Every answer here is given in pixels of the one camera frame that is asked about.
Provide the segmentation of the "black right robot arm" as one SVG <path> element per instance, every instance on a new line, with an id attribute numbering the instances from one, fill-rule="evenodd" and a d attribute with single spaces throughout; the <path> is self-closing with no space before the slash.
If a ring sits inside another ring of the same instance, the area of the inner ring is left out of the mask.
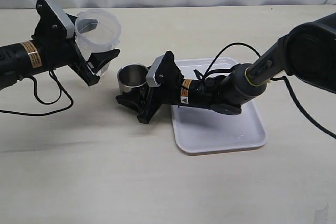
<path id="1" fill-rule="evenodd" d="M 122 91 L 116 100 L 136 111 L 144 124 L 164 104 L 239 115 L 243 104 L 263 94 L 281 72 L 335 92 L 335 14 L 295 27 L 254 63 L 208 67 L 204 73 L 196 71 L 195 79 L 185 78 L 167 51 L 149 67 L 144 88 Z"/>

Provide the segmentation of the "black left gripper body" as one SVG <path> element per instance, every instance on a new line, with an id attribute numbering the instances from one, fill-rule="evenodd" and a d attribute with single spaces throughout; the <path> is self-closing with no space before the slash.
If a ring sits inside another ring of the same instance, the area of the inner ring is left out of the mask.
<path id="1" fill-rule="evenodd" d="M 39 42 L 43 54 L 43 64 L 47 70 L 63 66 L 70 67 L 87 86 L 93 86 L 100 80 L 92 73 L 73 39 L 63 41 L 42 40 Z"/>

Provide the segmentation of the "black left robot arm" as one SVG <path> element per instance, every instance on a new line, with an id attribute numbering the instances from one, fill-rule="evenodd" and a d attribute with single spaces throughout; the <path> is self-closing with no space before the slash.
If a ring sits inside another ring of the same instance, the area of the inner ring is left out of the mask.
<path id="1" fill-rule="evenodd" d="M 97 84 L 98 72 L 116 58 L 120 50 L 92 53 L 85 60 L 75 42 L 75 33 L 67 37 L 69 31 L 60 22 L 40 20 L 31 40 L 1 46 L 1 89 L 64 66 L 71 68 L 87 86 Z"/>

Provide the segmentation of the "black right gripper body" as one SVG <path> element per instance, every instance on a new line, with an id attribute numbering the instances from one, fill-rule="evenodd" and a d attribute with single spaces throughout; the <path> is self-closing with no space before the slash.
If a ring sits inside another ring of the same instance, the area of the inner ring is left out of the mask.
<path id="1" fill-rule="evenodd" d="M 164 82 L 159 87 L 149 88 L 141 104 L 137 119 L 142 124 L 149 124 L 151 118 L 163 104 L 180 105 L 180 92 L 184 76 L 172 82 Z"/>

